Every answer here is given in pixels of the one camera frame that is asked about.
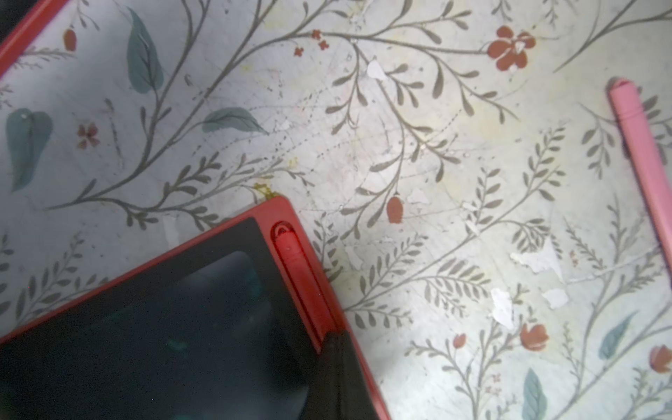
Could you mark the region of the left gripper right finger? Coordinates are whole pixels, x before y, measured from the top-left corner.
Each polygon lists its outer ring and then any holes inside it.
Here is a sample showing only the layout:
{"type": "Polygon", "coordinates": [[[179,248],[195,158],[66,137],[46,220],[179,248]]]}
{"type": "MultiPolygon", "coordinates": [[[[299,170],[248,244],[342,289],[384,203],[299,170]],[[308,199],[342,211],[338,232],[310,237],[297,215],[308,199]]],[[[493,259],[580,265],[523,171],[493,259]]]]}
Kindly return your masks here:
{"type": "Polygon", "coordinates": [[[358,355],[350,335],[339,336],[339,418],[378,420],[358,355]]]}

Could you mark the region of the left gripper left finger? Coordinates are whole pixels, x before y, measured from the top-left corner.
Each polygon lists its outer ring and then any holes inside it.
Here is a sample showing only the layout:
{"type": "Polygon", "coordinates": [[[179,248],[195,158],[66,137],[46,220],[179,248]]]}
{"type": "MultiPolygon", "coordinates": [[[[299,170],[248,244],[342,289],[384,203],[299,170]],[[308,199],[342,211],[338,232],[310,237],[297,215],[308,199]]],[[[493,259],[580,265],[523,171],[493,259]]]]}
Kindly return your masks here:
{"type": "Polygon", "coordinates": [[[341,333],[329,332],[323,341],[309,384],[301,419],[341,419],[341,333]]]}

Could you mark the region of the red tablet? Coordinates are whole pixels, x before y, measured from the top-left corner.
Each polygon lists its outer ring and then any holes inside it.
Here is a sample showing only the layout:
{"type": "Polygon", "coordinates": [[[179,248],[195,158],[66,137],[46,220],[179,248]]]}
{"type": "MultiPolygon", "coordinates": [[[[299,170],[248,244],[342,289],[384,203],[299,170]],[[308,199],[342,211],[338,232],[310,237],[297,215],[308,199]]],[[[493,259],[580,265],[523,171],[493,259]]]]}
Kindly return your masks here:
{"type": "Polygon", "coordinates": [[[1,2],[1,76],[65,6],[63,0],[1,2]]]}
{"type": "Polygon", "coordinates": [[[287,222],[332,331],[350,335],[379,419],[383,397],[292,204],[251,208],[20,327],[1,342],[4,419],[301,419],[322,343],[273,241],[287,222]]]}

